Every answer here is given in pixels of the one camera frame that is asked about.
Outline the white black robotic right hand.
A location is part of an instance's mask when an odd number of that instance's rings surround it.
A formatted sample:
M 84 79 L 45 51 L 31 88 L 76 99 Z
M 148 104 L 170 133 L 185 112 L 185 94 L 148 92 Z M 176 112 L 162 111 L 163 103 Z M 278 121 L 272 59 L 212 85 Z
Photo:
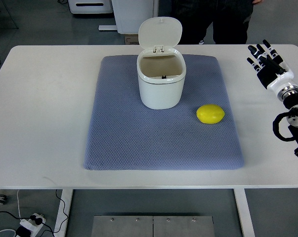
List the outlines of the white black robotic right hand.
M 265 48 L 260 44 L 249 45 L 248 50 L 255 61 L 247 58 L 263 87 L 272 90 L 281 84 L 290 83 L 294 79 L 293 71 L 267 40 L 264 39 L 263 44 Z

